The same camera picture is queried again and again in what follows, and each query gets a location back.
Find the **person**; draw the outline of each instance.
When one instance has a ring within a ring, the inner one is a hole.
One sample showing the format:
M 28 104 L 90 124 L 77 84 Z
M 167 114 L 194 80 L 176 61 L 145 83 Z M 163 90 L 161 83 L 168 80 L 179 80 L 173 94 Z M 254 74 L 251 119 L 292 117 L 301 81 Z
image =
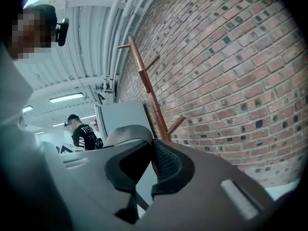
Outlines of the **person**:
M 96 123 L 94 124 L 94 129 L 95 129 L 95 131 L 97 131 L 97 132 L 100 131 L 99 128 L 98 128 L 98 125 L 97 125 Z
M 77 115 L 71 114 L 67 119 L 67 126 L 73 132 L 72 139 L 75 146 L 91 151 L 95 149 L 96 136 L 89 125 L 85 125 Z
M 12 33 L 5 40 L 13 60 L 28 58 L 41 48 L 50 48 L 56 40 L 57 16 L 55 7 L 40 4 L 23 9 L 13 21 Z

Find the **sleeve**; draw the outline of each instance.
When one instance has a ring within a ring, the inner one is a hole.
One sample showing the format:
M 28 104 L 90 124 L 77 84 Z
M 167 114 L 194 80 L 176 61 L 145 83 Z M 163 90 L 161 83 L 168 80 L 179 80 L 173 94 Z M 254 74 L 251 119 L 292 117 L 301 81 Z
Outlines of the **sleeve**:
M 79 130 L 78 133 L 73 134 L 73 143 L 74 146 L 80 147 L 82 149 L 86 149 L 85 139 L 84 139 L 84 132 Z

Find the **fluorescent light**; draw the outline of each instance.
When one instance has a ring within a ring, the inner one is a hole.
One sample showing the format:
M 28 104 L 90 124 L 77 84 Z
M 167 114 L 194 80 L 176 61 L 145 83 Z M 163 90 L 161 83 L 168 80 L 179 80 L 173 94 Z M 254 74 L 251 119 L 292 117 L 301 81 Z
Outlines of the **fluorescent light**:
M 66 101 L 66 100 L 75 99 L 75 98 L 83 98 L 83 93 L 80 92 L 80 93 L 69 94 L 66 96 L 58 97 L 58 98 L 51 98 L 49 99 L 49 101 L 51 103 L 57 103 L 57 102 Z
M 59 124 L 55 124 L 55 125 L 53 125 L 53 127 L 60 126 L 60 125 L 64 125 L 64 122 L 63 123 L 59 123 Z
M 91 118 L 91 117 L 95 117 L 96 115 L 91 115 L 91 116 L 86 116 L 86 117 L 83 117 L 83 118 L 80 118 L 80 119 L 87 119 L 87 118 Z
M 27 112 L 27 111 L 29 111 L 29 110 L 33 110 L 33 107 L 30 106 L 30 105 L 23 109 L 23 113 L 24 113 L 24 112 Z

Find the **red brick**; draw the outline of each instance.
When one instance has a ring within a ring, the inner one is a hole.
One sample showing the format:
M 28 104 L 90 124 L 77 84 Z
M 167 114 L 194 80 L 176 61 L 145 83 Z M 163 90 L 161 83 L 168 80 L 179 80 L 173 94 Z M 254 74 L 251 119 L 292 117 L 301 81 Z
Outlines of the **red brick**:
M 201 107 L 201 108 L 199 108 L 199 109 L 190 111 L 189 114 L 190 114 L 191 117 L 201 116 L 201 115 L 206 114 L 206 111 L 205 111 L 205 108 L 204 108 L 204 107 Z
M 256 130 L 256 124 L 255 123 L 246 124 L 246 125 L 243 125 L 243 127 L 245 128 L 245 132 L 250 132 L 250 131 Z
M 282 156 L 282 155 L 286 155 L 288 153 L 291 152 L 291 146 L 290 147 L 287 147 L 287 148 L 283 148 L 283 149 L 280 149 L 277 151 L 277 156 Z
M 229 39 L 236 40 L 238 37 L 240 37 L 243 33 L 239 29 L 234 29 L 232 32 L 228 34 Z
M 244 101 L 244 96 L 239 93 L 233 96 L 230 96 L 228 98 L 225 98 L 224 100 L 221 101 L 222 106 L 227 107 L 230 105 L 234 105 L 236 103 Z
M 259 155 L 259 156 L 243 158 L 242 162 L 243 163 L 259 162 L 259 161 L 264 161 L 264 160 L 272 159 L 275 156 L 276 156 L 276 152 L 271 152 L 271 153 L 266 153 L 266 154 Z
M 220 40 L 218 42 L 216 42 L 213 46 L 212 46 L 212 50 L 214 52 L 218 52 L 220 51 L 222 48 L 224 48 L 226 46 L 225 42 Z
M 224 119 L 226 117 L 235 116 L 236 112 L 234 108 L 226 109 L 217 113 L 219 119 Z
M 226 121 L 218 121 L 218 122 L 212 122 L 210 126 L 211 129 L 218 129 L 218 128 L 226 128 L 228 124 Z
M 291 61 L 307 48 L 305 42 L 301 40 L 296 45 L 292 46 L 286 53 L 282 55 L 285 63 Z
M 240 90 L 243 87 L 249 86 L 252 83 L 255 83 L 256 81 L 261 80 L 267 75 L 268 75 L 268 71 L 266 67 L 259 68 L 255 72 L 236 81 L 234 84 L 231 85 L 231 89 L 232 91 Z
M 236 75 L 234 72 L 228 72 L 227 74 L 217 78 L 214 80 L 214 86 L 215 88 L 219 88 L 222 87 L 224 85 L 227 85 L 228 83 L 230 83 L 231 81 L 234 81 L 236 79 Z
M 279 112 L 278 118 L 279 120 L 285 119 L 294 114 L 294 105 L 291 105 Z
M 239 38 L 239 43 L 242 46 L 247 46 L 253 41 L 255 41 L 255 39 L 251 36 L 251 34 L 244 34 Z
M 292 144 L 294 144 L 296 142 L 296 136 L 293 136 L 292 138 L 288 138 L 284 141 L 281 141 L 279 143 L 276 143 L 276 144 L 272 144 L 269 148 L 269 151 L 276 151 L 280 148 L 283 148 L 285 146 L 290 146 Z
M 240 134 L 240 133 L 241 133 L 241 131 L 240 131 L 239 128 L 227 128 L 227 129 L 221 130 L 222 136 L 237 135 L 237 134 Z
M 227 34 L 227 30 L 224 27 L 221 27 L 215 33 L 212 34 L 210 39 L 213 42 L 216 42 L 217 40 L 221 39 L 226 34 Z
M 233 120 L 233 125 L 238 125 L 249 121 L 247 115 L 239 115 L 233 118 L 232 120 Z
M 241 146 L 240 145 L 224 145 L 223 150 L 225 152 L 240 151 L 241 150 Z
M 257 2 L 257 3 L 255 3 L 255 4 L 253 4 L 249 9 L 250 9 L 253 13 L 257 14 L 257 13 L 259 13 L 260 11 L 262 11 L 265 7 L 266 7 L 266 5 L 260 1 L 260 2 Z
M 195 100 L 193 102 L 190 102 L 190 103 L 186 104 L 184 106 L 184 108 L 185 108 L 185 110 L 194 109 L 194 108 L 202 106 L 202 105 L 204 105 L 204 104 L 206 104 L 206 103 L 208 103 L 210 101 L 212 101 L 212 98 L 211 98 L 210 95 L 208 95 L 208 96 L 205 96 L 205 97 L 203 97 L 201 99 L 198 99 L 198 100 Z
M 229 69 L 233 68 L 234 66 L 238 65 L 239 62 L 236 59 L 236 56 L 232 56 L 230 59 L 226 60 L 223 64 L 222 64 L 222 70 L 224 72 L 228 71 Z
M 292 66 L 284 68 L 280 72 L 264 80 L 265 89 L 269 89 L 273 86 L 276 86 L 277 84 L 281 83 L 282 81 L 289 78 L 293 74 L 295 74 L 295 72 Z
M 249 156 L 249 152 L 229 152 L 229 153 L 221 153 L 220 156 L 222 158 L 242 158 L 242 157 L 248 157 Z
M 308 52 L 305 52 L 304 54 L 300 55 L 292 62 L 293 69 L 295 70 L 296 73 L 307 64 L 308 64 Z
M 261 84 L 257 84 L 251 88 L 249 88 L 246 92 L 245 92 L 245 97 L 246 98 L 252 98 L 254 96 L 257 96 L 259 94 L 263 93 L 263 87 Z
M 236 67 L 234 69 L 234 71 L 235 71 L 235 73 L 238 77 L 241 77 L 241 76 L 249 73 L 250 71 L 254 70 L 255 67 L 256 66 L 255 66 L 254 62 L 249 60 L 248 62 L 243 63 L 243 64 L 239 65 L 238 67 Z
M 230 9 L 226 13 L 223 14 L 223 17 L 225 17 L 227 20 L 232 19 L 234 16 L 236 16 L 239 13 L 237 9 Z
M 223 106 L 221 105 L 221 102 L 218 101 L 218 102 L 211 103 L 211 104 L 207 105 L 205 108 L 206 108 L 207 112 L 213 112 L 213 111 L 222 109 Z
M 239 29 L 243 32 L 249 32 L 251 29 L 255 28 L 256 25 L 252 22 L 252 20 L 249 20 L 245 23 L 243 23 L 242 25 L 239 26 Z
M 242 56 L 242 58 L 245 60 L 249 59 L 250 57 L 252 57 L 253 55 L 257 54 L 257 50 L 254 47 L 254 45 L 246 47 L 245 49 L 243 49 L 240 52 L 240 55 Z
M 195 131 L 196 132 L 209 131 L 209 127 L 208 125 L 195 126 Z
M 224 55 L 226 57 L 230 57 L 232 55 L 234 55 L 236 52 L 238 52 L 239 50 L 241 50 L 242 47 L 239 45 L 238 42 L 233 42 L 231 45 L 229 45 L 228 47 L 226 47 L 222 53 L 224 53 Z
M 299 29 L 293 31 L 291 34 L 289 34 L 287 37 L 281 40 L 281 44 L 287 49 L 291 45 L 293 45 L 295 42 L 297 42 L 301 37 L 301 32 Z
M 217 99 L 220 99 L 220 98 L 223 98 L 225 96 L 228 96 L 232 93 L 230 87 L 226 86 L 226 87 L 223 87 L 217 91 L 214 91 L 211 93 L 211 96 L 213 98 L 213 100 L 217 100 Z
M 252 60 L 254 61 L 256 66 L 260 66 L 266 63 L 267 61 L 273 59 L 275 56 L 277 56 L 279 53 L 283 51 L 284 51 L 283 45 L 280 43 L 277 43 L 271 46 L 269 49 L 267 49 L 263 53 L 257 55 Z
M 247 150 L 247 149 L 253 149 L 257 147 L 257 143 L 255 141 L 252 142 L 247 142 L 243 144 L 243 149 Z
M 270 73 L 275 72 L 276 70 L 284 66 L 284 62 L 281 57 L 276 58 L 275 60 L 267 64 Z
M 260 119 L 268 115 L 267 109 L 259 109 L 257 111 L 253 111 L 249 113 L 250 115 L 250 120 L 255 120 L 255 119 Z
M 284 106 L 285 106 L 284 100 L 278 99 L 277 101 L 275 101 L 275 102 L 273 102 L 269 105 L 269 112 L 270 113 L 275 112 L 275 111 L 283 108 Z
M 280 132 L 278 139 L 283 140 L 283 139 L 290 137 L 292 135 L 293 135 L 293 128 L 289 128 L 289 129 L 286 129 L 286 130 Z
M 214 142 L 213 142 L 213 140 L 200 140 L 199 144 L 200 145 L 213 145 Z
M 304 68 L 291 78 L 292 87 L 293 88 L 297 87 L 298 85 L 306 81 L 307 78 L 308 78 L 308 69 Z
M 260 154 L 266 154 L 268 152 L 268 147 L 262 147 L 262 148 L 257 148 L 257 149 L 253 149 L 251 150 L 251 155 L 260 155 Z
M 221 25 L 223 25 L 226 22 L 226 20 L 223 17 L 220 17 L 217 19 L 214 23 L 208 24 L 206 23 L 202 27 L 199 25 L 197 28 L 202 31 L 198 37 L 196 38 L 198 42 L 201 42 L 205 38 L 207 38 L 210 34 L 215 32 Z
M 215 87 L 214 83 L 210 82 L 210 83 L 206 84 L 205 86 L 201 87 L 199 89 L 199 93 L 200 93 L 200 95 L 205 95 L 205 94 L 207 94 L 207 93 L 209 93 L 209 92 L 211 92 L 215 89 L 216 89 L 216 87 Z
M 214 68 L 214 69 L 212 69 L 212 70 L 210 70 L 206 73 L 206 75 L 204 76 L 204 80 L 206 82 L 209 82 L 209 81 L 217 78 L 218 76 L 220 76 L 221 73 L 222 73 L 222 71 L 221 71 L 220 67 L 216 67 L 216 68 Z
M 269 131 L 267 129 L 263 129 L 263 130 L 260 130 L 258 132 L 254 132 L 252 135 L 251 135 L 251 138 L 253 140 L 255 139 L 259 139 L 259 138 L 262 138 L 262 137 L 266 137 L 269 135 Z
M 293 145 L 292 151 L 296 152 L 296 151 L 298 151 L 299 149 L 301 149 L 305 146 L 306 146 L 306 142 L 305 142 L 305 140 L 302 140 L 302 141 L 295 143 Z

